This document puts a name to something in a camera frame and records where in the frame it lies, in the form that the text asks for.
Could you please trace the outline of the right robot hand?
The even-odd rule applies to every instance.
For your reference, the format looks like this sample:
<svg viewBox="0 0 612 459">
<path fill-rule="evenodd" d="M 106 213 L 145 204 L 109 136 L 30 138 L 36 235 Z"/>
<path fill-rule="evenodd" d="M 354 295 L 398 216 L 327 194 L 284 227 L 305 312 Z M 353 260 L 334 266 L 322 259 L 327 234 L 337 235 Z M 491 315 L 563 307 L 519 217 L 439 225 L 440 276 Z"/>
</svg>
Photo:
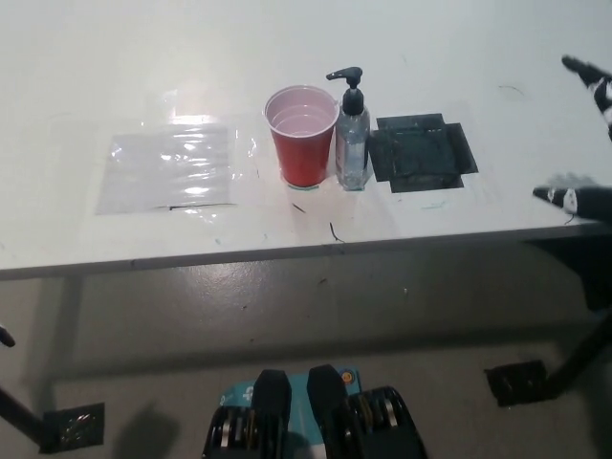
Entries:
<svg viewBox="0 0 612 459">
<path fill-rule="evenodd" d="M 570 55 L 564 55 L 561 62 L 588 89 L 611 137 L 611 74 Z M 572 217 L 611 224 L 610 186 L 538 186 L 532 194 Z"/>
</svg>

